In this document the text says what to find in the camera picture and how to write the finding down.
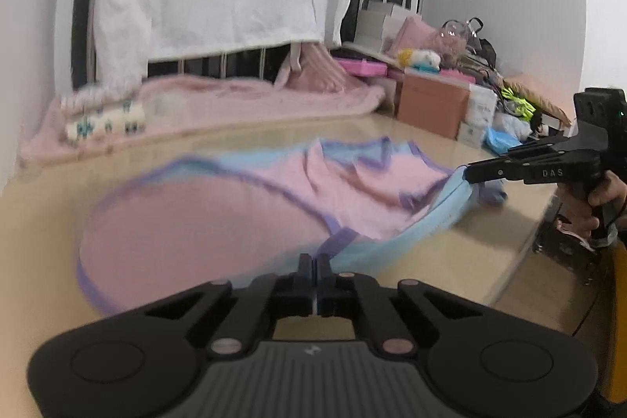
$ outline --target wooden table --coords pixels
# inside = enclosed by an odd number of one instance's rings
[[[0,198],[0,416],[40,414],[26,386],[26,366],[46,339],[100,317],[74,277],[76,240],[89,209],[112,187],[189,152],[289,147],[316,137],[357,142],[388,135],[413,139],[434,161],[455,167],[489,158],[455,141],[389,118],[372,115],[298,123],[274,123],[216,131],[144,145],[121,153],[18,173]],[[416,278],[457,295],[493,304],[523,259],[552,185],[507,183],[507,204],[469,213],[454,228],[428,238],[377,275],[395,286]],[[285,320],[282,338],[343,338],[341,321]]]

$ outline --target blue plastic bag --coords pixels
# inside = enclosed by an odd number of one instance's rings
[[[505,155],[511,148],[520,146],[520,141],[510,134],[488,128],[485,144],[497,155]]]

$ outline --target plastic bag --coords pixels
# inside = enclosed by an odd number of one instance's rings
[[[470,84],[466,124],[477,128],[492,125],[494,111],[497,108],[497,95],[493,90],[480,85]]]
[[[496,131],[493,128],[488,128],[485,144],[497,155],[504,155],[511,148],[521,145],[516,137],[512,137],[510,134],[503,133],[502,131]]]
[[[505,112],[497,112],[494,115],[492,128],[516,137],[520,142],[524,142],[531,135],[531,125],[528,122]]]

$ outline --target beige cushion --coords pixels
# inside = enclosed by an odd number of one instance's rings
[[[505,87],[511,87],[516,94],[537,105],[548,115],[559,119],[566,127],[572,125],[569,115],[574,114],[573,97],[568,93],[526,73],[505,77],[503,82]]]

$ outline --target screw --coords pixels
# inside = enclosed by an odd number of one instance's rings
[[[211,343],[211,350],[222,355],[239,353],[241,342],[235,338],[219,338]]]
[[[413,348],[414,344],[406,338],[388,338],[383,343],[383,350],[388,354],[407,354]]]

